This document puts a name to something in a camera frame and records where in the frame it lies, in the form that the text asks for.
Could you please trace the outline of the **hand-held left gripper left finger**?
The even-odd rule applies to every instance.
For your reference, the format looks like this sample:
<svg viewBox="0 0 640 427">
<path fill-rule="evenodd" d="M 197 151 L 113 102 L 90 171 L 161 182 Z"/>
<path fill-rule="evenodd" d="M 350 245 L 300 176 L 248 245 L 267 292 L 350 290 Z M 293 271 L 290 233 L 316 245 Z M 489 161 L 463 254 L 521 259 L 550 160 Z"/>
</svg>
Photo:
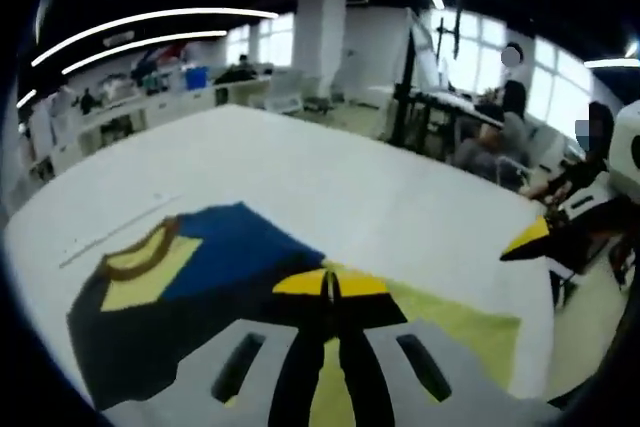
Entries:
<svg viewBox="0 0 640 427">
<path fill-rule="evenodd" d="M 322 270 L 162 301 L 124 334 L 116 426 L 306 426 L 332 332 Z"/>
</svg>

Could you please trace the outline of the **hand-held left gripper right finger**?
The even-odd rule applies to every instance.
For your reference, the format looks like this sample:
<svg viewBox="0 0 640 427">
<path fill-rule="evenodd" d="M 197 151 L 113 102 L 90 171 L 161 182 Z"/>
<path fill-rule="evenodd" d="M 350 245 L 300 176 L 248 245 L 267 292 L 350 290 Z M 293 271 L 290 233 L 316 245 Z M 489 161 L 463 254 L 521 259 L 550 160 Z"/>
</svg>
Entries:
<svg viewBox="0 0 640 427">
<path fill-rule="evenodd" d="M 353 270 L 335 271 L 339 363 L 358 426 L 549 426 L 507 392 L 520 322 Z"/>
</svg>

